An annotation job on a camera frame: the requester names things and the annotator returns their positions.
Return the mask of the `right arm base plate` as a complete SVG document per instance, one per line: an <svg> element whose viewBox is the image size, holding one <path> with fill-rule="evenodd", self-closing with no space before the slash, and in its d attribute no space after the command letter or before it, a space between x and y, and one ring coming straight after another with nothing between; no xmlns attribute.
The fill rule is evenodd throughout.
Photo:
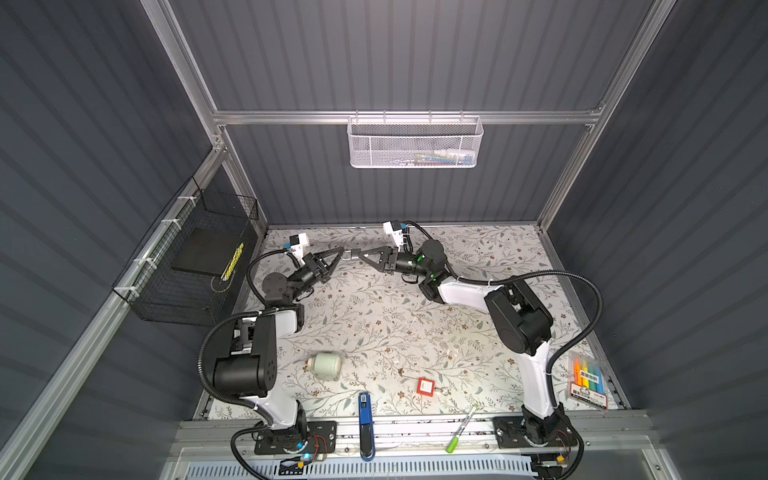
<svg viewBox="0 0 768 480"><path fill-rule="evenodd" d="M565 447L578 445L571 428L553 414L545 419L535 416L497 416L492 419L493 432L500 448Z"/></svg>

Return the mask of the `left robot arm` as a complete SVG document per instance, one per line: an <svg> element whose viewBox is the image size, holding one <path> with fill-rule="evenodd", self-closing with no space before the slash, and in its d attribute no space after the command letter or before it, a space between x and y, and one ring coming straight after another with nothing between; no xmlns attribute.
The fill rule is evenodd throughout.
<svg viewBox="0 0 768 480"><path fill-rule="evenodd" d="M342 260L344 249L308 253L295 260L290 275L273 272L254 294L263 308L230 315L206 334L197 358L197 374L203 389L214 399L258 413L272 431L305 432L306 414L301 403L278 385L278 340L302 330L305 309L299 298L328 282ZM209 342L239 328L247 353L206 353Z"/></svg>

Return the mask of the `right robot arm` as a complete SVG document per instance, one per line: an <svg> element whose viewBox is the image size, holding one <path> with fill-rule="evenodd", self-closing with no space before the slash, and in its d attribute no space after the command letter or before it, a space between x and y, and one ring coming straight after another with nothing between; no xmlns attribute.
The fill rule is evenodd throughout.
<svg viewBox="0 0 768 480"><path fill-rule="evenodd" d="M383 273L421 277L427 300L476 309L489 315L501 343L514 353L523 388L525 437L533 446L552 441L563 422L563 409L552 392L547 366L554 319L524 280L505 284L472 281L455 274L441 242L428 239L416 252L382 246L354 249L351 256Z"/></svg>

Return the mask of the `red padlock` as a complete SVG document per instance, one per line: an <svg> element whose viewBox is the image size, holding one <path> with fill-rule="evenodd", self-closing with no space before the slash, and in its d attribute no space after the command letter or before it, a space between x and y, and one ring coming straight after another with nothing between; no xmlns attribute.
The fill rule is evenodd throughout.
<svg viewBox="0 0 768 480"><path fill-rule="evenodd" d="M436 385L433 380L427 378L419 378L417 381L417 393L427 397L433 397L435 394Z"/></svg>

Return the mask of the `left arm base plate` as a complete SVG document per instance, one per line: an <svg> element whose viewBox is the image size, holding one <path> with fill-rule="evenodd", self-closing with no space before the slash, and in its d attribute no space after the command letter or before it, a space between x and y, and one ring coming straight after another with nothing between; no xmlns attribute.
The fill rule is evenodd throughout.
<svg viewBox="0 0 768 480"><path fill-rule="evenodd" d="M283 430L263 430L253 434L256 455L329 454L335 452L338 423L309 421Z"/></svg>

